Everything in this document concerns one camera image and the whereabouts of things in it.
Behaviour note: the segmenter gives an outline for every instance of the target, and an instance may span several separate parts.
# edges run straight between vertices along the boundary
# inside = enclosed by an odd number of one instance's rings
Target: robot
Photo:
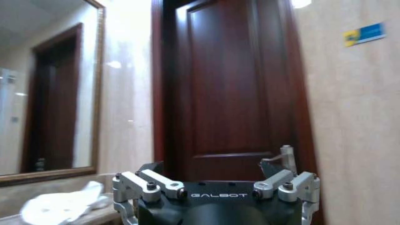
[[[125,225],[311,225],[321,179],[310,172],[298,175],[291,146],[281,151],[262,160],[267,179],[257,182],[175,181],[162,175],[163,163],[118,173],[114,208]],[[286,168],[270,164],[279,158]]]

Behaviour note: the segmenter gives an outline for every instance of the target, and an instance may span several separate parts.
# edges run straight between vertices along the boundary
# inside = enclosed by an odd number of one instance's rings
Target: ceiling
[[[78,9],[85,0],[0,0],[0,50]]]

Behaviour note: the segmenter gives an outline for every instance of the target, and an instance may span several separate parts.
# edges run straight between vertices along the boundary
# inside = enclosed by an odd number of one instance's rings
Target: mirror
[[[95,0],[0,1],[0,185],[97,172],[103,17]]]

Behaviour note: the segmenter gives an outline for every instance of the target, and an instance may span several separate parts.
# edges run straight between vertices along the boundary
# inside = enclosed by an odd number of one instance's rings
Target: ceiling light
[[[294,8],[303,8],[311,4],[311,0],[293,0]]]

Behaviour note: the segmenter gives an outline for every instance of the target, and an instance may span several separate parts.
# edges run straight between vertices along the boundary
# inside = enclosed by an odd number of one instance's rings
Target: wooden door
[[[82,24],[34,49],[22,173],[73,168],[81,30]]]
[[[261,159],[297,146],[278,1],[182,6],[177,40],[174,176],[261,180]]]

